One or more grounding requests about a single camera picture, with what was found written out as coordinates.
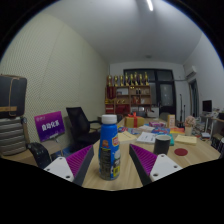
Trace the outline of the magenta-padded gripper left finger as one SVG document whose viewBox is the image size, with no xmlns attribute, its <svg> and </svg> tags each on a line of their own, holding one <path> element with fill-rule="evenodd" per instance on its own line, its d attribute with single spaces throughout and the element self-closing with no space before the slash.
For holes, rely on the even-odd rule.
<svg viewBox="0 0 224 224">
<path fill-rule="evenodd" d="M 58 157 L 45 168 L 45 171 L 81 186 L 93 156 L 94 149 L 90 145 L 67 158 Z"/>
</svg>

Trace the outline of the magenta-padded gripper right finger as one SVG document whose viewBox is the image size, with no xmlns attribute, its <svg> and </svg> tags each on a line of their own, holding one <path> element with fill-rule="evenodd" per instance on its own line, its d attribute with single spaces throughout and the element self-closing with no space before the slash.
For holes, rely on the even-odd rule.
<svg viewBox="0 0 224 224">
<path fill-rule="evenodd" d="M 155 155 L 134 144 L 129 145 L 129 154 L 143 186 L 181 170 L 181 167 L 167 155 Z"/>
</svg>

